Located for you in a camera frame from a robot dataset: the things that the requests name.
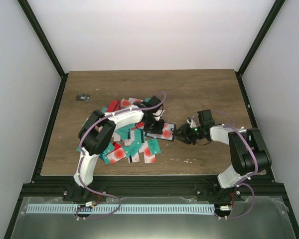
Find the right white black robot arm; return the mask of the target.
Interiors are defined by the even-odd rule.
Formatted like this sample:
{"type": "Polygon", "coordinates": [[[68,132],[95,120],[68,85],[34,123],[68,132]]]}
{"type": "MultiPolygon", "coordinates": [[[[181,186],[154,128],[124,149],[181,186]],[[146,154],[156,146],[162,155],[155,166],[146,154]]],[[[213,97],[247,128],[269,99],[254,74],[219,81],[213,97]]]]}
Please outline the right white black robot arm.
{"type": "Polygon", "coordinates": [[[217,176],[218,184],[211,188],[211,194],[218,201],[229,195],[229,188],[240,186],[245,180],[271,167],[272,159],[258,128],[236,128],[234,123],[216,124],[212,110],[198,111],[199,125],[194,117],[173,130],[177,140],[195,145],[198,140],[219,142],[229,146],[231,165],[217,176]]]}

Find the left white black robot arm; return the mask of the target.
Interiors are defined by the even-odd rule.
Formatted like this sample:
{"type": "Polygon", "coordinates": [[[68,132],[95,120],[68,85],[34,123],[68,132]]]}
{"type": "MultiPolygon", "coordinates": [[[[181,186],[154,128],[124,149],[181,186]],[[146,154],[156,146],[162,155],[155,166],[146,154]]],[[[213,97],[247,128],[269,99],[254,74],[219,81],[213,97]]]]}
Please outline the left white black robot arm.
{"type": "Polygon", "coordinates": [[[91,197],[92,189],[88,185],[93,181],[97,159],[108,147],[116,130],[142,122],[145,132],[162,134],[164,120],[156,112],[164,101],[153,96],[147,102],[136,102],[114,112],[92,112],[78,134],[80,160],[73,178],[77,184],[74,195],[80,201],[91,197]]]}

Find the black card holder wallet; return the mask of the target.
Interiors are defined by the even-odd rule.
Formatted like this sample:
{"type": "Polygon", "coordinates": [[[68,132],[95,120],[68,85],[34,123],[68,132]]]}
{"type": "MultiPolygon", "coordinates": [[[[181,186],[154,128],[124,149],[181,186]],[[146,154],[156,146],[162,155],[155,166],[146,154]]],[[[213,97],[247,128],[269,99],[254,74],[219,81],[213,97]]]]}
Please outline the black card holder wallet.
{"type": "Polygon", "coordinates": [[[161,138],[161,135],[162,135],[162,134],[145,133],[145,136],[146,136],[146,137],[156,138],[156,139],[161,139],[161,140],[163,140],[163,139],[161,138]]]}

